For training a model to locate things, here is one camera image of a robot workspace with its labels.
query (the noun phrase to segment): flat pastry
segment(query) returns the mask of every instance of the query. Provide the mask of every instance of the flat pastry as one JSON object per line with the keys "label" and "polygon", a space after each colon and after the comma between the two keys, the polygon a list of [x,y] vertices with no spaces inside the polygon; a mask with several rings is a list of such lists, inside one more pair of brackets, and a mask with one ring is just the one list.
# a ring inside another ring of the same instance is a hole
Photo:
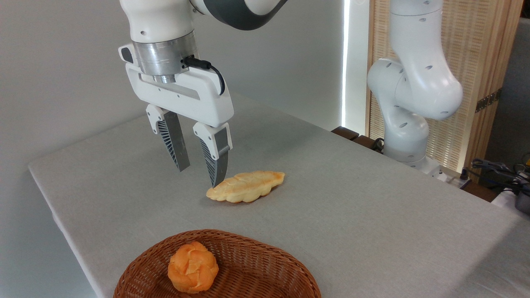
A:
{"label": "flat pastry", "polygon": [[217,201],[250,203],[260,196],[268,195],[274,186],[282,184],[284,176],[285,173],[272,171],[240,173],[208,189],[206,196]]}
{"label": "flat pastry", "polygon": [[201,243],[184,244],[171,257],[167,276],[180,292],[196,294],[214,283],[219,266],[214,255]]}

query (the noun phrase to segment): orange bun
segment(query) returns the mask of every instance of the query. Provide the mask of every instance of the orange bun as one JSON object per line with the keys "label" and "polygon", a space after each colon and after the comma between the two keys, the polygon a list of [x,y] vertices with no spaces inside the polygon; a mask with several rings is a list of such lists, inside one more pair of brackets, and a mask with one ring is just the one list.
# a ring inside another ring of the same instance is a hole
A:
{"label": "orange bun", "polygon": [[184,244],[171,257],[167,276],[180,292],[188,294],[208,290],[219,266],[214,255],[197,241]]}

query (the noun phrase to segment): leaf-shaped bread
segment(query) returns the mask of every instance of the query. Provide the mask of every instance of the leaf-shaped bread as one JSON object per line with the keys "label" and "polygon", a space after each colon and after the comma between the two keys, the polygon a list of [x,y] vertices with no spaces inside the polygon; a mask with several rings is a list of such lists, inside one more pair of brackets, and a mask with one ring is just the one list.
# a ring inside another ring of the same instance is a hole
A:
{"label": "leaf-shaped bread", "polygon": [[250,203],[260,196],[268,195],[274,186],[282,184],[284,176],[285,173],[272,171],[240,173],[208,189],[206,196],[217,201]]}

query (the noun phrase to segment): white wall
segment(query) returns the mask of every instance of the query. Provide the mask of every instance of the white wall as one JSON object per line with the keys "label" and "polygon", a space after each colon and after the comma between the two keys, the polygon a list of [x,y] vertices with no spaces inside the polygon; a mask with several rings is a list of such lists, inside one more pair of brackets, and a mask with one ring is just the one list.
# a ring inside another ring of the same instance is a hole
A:
{"label": "white wall", "polygon": [[[203,17],[201,56],[231,91],[332,129],[342,5],[290,0],[254,32]],[[1,298],[94,296],[27,163],[144,113],[117,54],[128,41],[118,0],[0,2]]]}
{"label": "white wall", "polygon": [[365,134],[370,0],[350,0],[343,126]]}

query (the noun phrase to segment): light strip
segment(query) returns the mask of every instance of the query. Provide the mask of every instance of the light strip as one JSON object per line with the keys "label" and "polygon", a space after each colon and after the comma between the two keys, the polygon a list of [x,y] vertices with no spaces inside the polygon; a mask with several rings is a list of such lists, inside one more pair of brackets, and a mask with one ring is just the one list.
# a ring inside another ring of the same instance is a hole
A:
{"label": "light strip", "polygon": [[346,126],[346,66],[348,65],[348,39],[350,31],[350,3],[344,0],[344,45],[342,46],[342,105],[341,126]]}

